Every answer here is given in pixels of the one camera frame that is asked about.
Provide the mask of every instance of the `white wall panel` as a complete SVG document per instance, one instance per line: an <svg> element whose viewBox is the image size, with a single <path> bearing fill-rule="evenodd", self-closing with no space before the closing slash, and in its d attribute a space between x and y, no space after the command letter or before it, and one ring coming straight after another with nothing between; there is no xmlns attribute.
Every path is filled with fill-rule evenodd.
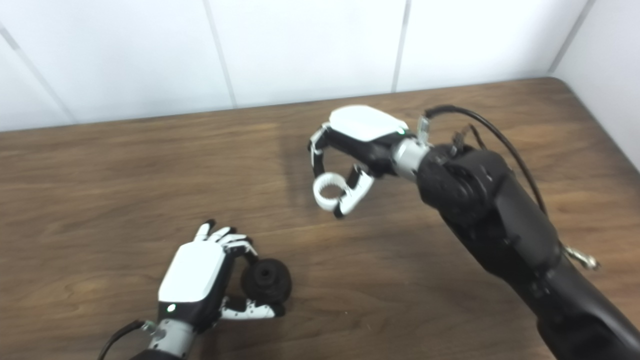
<svg viewBox="0 0 640 360"><path fill-rule="evenodd" d="M560 61L555 76L640 169L640 2L599 0Z"/></svg>
<svg viewBox="0 0 640 360"><path fill-rule="evenodd" d="M403 0L209 0L240 106L390 92Z"/></svg>
<svg viewBox="0 0 640 360"><path fill-rule="evenodd" d="M71 123L9 43L0 36L0 131Z"/></svg>
<svg viewBox="0 0 640 360"><path fill-rule="evenodd" d="M229 108L201 0L0 0L0 17L81 122Z"/></svg>
<svg viewBox="0 0 640 360"><path fill-rule="evenodd" d="M413 0L398 91L544 76L586 0Z"/></svg>

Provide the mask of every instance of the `black knob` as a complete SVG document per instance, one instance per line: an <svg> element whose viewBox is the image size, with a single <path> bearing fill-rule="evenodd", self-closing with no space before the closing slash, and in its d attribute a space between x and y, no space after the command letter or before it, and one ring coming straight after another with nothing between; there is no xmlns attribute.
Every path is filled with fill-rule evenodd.
<svg viewBox="0 0 640 360"><path fill-rule="evenodd" d="M283 303L291 295L289 269L276 259L263 259L245 268L240 280L249 299L265 304Z"/></svg>

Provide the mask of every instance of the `black object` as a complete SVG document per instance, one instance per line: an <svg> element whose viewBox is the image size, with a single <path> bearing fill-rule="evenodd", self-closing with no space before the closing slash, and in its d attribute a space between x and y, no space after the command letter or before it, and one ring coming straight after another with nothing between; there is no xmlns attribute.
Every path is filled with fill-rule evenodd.
<svg viewBox="0 0 640 360"><path fill-rule="evenodd" d="M118 341L122 336L125 336L126 334L129 334L132 331L140 329L144 324L145 324L144 321L135 320L135 321L133 321L131 323L128 323L127 325L123 326L120 330L116 331L113 335L111 335L111 337L109 338L107 343L104 344L104 346L102 347L102 350L100 351L100 354L98 355L98 360L104 360L104 357L107 355L107 352L109 351L111 346L116 341Z"/></svg>
<svg viewBox="0 0 640 360"><path fill-rule="evenodd" d="M276 259L262 259L247 266L240 280L246 296L263 304L281 304L291 295L289 269Z"/></svg>
<svg viewBox="0 0 640 360"><path fill-rule="evenodd" d="M564 255L556 229L496 152L438 145L417 174L433 206L482 267L538 317L558 360L640 359L640 332Z"/></svg>
<svg viewBox="0 0 640 360"><path fill-rule="evenodd" d="M507 137L504 136L500 132L500 130L498 130L497 127L495 127L489 120L485 119L479 114L465 108L459 108L454 105L440 105L440 106L436 106L435 108L425 110L424 117L426 117L427 119L432 119L433 117L443 113L459 113L462 115L466 115L474 119L475 121L478 121L480 124L486 127L489 131L491 131L491 133L495 135L495 137L498 138L498 140L500 140L500 142L507 148L507 150L511 153L515 161L518 163L518 166L522 169L522 174L527 179L529 186L531 186L531 191L533 192L533 195L535 196L536 201L538 202L540 211L542 211L544 214L547 214L547 207L545 206L545 201L542 199L542 194L540 193L540 190L538 189L538 185L536 184L536 181L533 179L533 175L531 175L531 171L529 171L527 164L525 164L524 160L522 159L522 157L520 157L520 154L518 153L516 148L513 146L513 144L511 144L509 139L507 139ZM480 135L477 132L477 130L472 126L471 131L473 132L474 136L478 140L478 145L480 146L480 148L484 150L486 147L484 146L484 143L480 139Z"/></svg>
<svg viewBox="0 0 640 360"><path fill-rule="evenodd" d="M132 357L131 360L184 360L184 358L179 358L164 351L146 349Z"/></svg>

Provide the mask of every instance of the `black cable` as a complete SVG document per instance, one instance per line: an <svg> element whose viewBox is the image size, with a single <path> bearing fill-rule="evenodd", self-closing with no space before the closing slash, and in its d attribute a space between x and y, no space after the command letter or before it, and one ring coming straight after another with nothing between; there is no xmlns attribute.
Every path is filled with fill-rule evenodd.
<svg viewBox="0 0 640 360"><path fill-rule="evenodd" d="M111 348L111 346L116 341L118 341L122 336L125 336L126 334L129 334L134 330L140 329L144 324L145 324L144 321L136 320L134 322L131 322L123 326L122 329L116 331L113 335L111 335L111 337L109 338L109 341L107 341L107 343L104 344L104 346L102 347L102 350L100 351L100 355L98 355L98 360L104 360L104 357L107 355L107 351L109 351L109 348Z"/></svg>
<svg viewBox="0 0 640 360"><path fill-rule="evenodd" d="M533 192L533 195L536 198L536 202L538 202L538 207L545 215L547 214L547 207L545 206L545 202L542 199L542 195L540 194L538 185L536 184L536 181L533 179L533 175L531 175L529 168L527 168L527 165L524 163L524 160L520 157L516 148L513 147L511 142L506 138L506 136L504 136L500 132L500 130L498 130L497 127L495 127L491 122L489 122L489 120L474 113L473 111L467 110L465 108L459 108L453 105L441 105L441 106L436 106L435 108L428 109L424 112L424 117L426 117L427 119L432 119L433 117L443 113L459 113L459 114L466 115L478 121L480 124L484 125L487 129L489 129L489 131L491 131L495 135L495 137L498 138L498 140L500 140L500 142L504 144L504 146L511 153L515 161L518 163L518 166L520 167L520 169L522 169L522 173L524 174L524 177L527 178L527 182L529 183L529 186L531 187L531 191ZM474 135L476 135L476 138L479 138L479 135L476 134L476 131L474 131Z"/></svg>

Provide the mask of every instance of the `wooden table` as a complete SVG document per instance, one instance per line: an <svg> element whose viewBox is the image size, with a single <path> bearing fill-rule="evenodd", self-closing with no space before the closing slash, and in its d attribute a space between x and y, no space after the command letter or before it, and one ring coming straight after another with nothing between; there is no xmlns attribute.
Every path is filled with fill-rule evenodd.
<svg viewBox="0 0 640 360"><path fill-rule="evenodd" d="M640 325L640 177L564 84L532 79L0 134L0 358L95 358L120 326L155 318L174 252L214 217L284 261L294 291L286 317L220 323L191 359L552 359L415 185L378 181L344 220L317 207L308 138L354 103L413 128L442 103L494 121L562 240L603 264L588 279ZM467 123L437 121L434 142ZM326 163L346 175L352 161ZM108 358L147 343L132 334Z"/></svg>

